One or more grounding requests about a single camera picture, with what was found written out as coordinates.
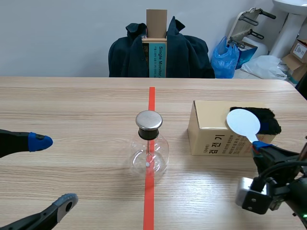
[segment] white plastic bag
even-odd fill
[[[277,67],[279,62],[277,57],[264,55],[243,64],[241,69],[262,79],[285,80],[287,75]]]

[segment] wooden table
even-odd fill
[[[274,140],[300,151],[307,102],[279,80],[0,78],[0,128],[53,138],[42,152],[0,159],[0,226],[41,212],[64,193],[78,205],[57,230],[142,230],[144,180],[130,174],[135,117],[156,87],[156,110],[169,142],[169,166],[155,186],[156,230],[298,230],[291,209],[260,216],[234,203],[240,177],[254,177],[252,158],[190,155],[193,100],[266,103],[283,131]]]

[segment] cardboard box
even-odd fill
[[[142,39],[143,50],[150,78],[166,78],[167,39]]]
[[[150,78],[166,78],[167,10],[146,10],[147,38],[142,39]]]
[[[290,69],[290,80],[297,84],[307,73],[307,64],[302,63],[297,58],[293,56],[293,54],[289,54],[283,58],[284,63]]]
[[[146,10],[147,37],[165,38],[167,10]]]
[[[188,134],[192,155],[251,156],[251,143],[230,130],[226,117],[231,107],[267,108],[263,103],[231,101],[194,101]],[[271,143],[275,135],[258,135]]]
[[[307,63],[307,40],[297,39],[290,53],[302,63]]]

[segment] robotic arm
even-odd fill
[[[241,178],[236,204],[263,215],[286,202],[307,229],[307,144],[298,154],[255,141],[253,154],[259,176]]]
[[[53,141],[36,133],[10,132],[0,129],[0,158],[16,152],[34,152],[49,148]],[[65,194],[40,213],[25,217],[0,230],[51,230],[77,204],[76,194]]]

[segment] white round disc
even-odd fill
[[[256,134],[260,130],[260,121],[250,111],[245,109],[235,109],[227,115],[227,124],[235,133],[247,137],[254,141]]]

